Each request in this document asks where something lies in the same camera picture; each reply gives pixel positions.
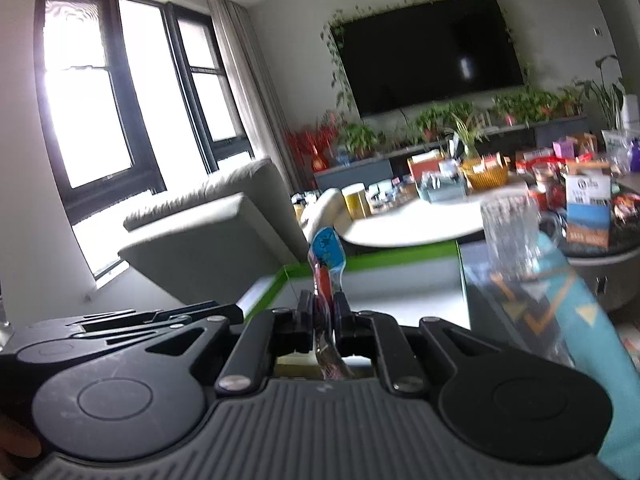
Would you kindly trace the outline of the blue red snack packet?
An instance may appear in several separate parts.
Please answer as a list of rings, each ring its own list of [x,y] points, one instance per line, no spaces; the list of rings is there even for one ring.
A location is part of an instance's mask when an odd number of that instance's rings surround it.
[[[325,380],[352,379],[355,375],[338,352],[334,339],[334,328],[340,320],[334,295],[343,291],[346,256],[333,228],[322,228],[316,233],[309,248],[308,262],[314,279],[314,355]]]

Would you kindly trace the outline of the green cardboard box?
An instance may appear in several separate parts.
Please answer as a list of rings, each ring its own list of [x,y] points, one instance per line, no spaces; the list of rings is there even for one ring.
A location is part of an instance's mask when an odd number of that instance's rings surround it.
[[[238,301],[245,316],[265,309],[292,308],[304,289],[312,289],[307,263],[284,266],[258,278]],[[442,318],[470,328],[463,266],[458,245],[443,242],[397,248],[347,259],[343,290],[354,311],[389,314],[400,325]]]

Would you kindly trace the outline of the grey fabric sofa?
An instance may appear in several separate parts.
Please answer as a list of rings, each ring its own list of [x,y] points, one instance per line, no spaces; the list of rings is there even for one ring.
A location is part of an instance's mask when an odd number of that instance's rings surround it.
[[[183,304],[234,304],[258,278],[306,261],[314,236],[345,210],[329,188],[297,217],[277,166],[253,159],[153,195],[122,222],[118,254]]]

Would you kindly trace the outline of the yellow lidded jar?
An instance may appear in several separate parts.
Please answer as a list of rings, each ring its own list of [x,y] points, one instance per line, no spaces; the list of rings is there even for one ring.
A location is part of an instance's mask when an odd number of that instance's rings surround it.
[[[366,195],[366,187],[363,183],[355,183],[342,188],[344,202],[352,220],[369,218],[371,209]]]

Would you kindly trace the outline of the light blue patterned tablecloth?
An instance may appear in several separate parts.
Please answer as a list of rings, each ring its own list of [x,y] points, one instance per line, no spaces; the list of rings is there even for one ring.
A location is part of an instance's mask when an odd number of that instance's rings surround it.
[[[471,330],[573,367],[611,398],[613,420],[600,462],[622,479],[639,477],[639,373],[616,330],[584,280],[548,237],[530,278],[491,277],[484,242],[462,244]]]

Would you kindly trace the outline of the clear glass cup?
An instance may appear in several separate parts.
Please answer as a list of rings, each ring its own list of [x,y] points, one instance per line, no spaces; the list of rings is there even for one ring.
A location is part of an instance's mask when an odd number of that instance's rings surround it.
[[[557,214],[541,211],[528,194],[501,194],[480,203],[491,276],[512,281],[528,278],[539,268],[544,255],[538,238],[542,226],[552,247],[562,237],[562,222]]]

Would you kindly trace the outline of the red flower plant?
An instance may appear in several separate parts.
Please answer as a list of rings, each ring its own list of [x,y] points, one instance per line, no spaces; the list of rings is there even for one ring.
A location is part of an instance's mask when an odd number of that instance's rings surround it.
[[[296,164],[302,169],[309,167],[316,174],[329,168],[326,151],[337,135],[338,128],[334,122],[317,122],[314,126],[288,131],[285,133],[285,140]]]

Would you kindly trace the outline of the woven yellow basket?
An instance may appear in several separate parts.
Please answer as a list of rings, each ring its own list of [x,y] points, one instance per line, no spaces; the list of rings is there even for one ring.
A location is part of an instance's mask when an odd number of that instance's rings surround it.
[[[501,188],[509,181],[509,170],[499,157],[470,159],[459,167],[474,191]]]

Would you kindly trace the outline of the blue orange snack box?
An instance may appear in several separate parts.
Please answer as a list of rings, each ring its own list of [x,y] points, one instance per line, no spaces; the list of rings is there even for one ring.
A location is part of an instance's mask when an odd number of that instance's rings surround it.
[[[565,178],[566,240],[608,248],[612,183],[608,174],[568,174]]]

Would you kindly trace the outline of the dark framed window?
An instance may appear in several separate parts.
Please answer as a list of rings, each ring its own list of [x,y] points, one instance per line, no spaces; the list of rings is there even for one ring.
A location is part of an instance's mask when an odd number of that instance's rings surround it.
[[[212,21],[152,0],[36,0],[39,113],[68,221],[253,155]]]

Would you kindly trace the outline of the wall mounted black television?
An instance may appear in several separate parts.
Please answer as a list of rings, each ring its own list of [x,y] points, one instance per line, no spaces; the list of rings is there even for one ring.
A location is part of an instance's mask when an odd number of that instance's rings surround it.
[[[525,82],[498,0],[432,0],[329,26],[362,117]]]

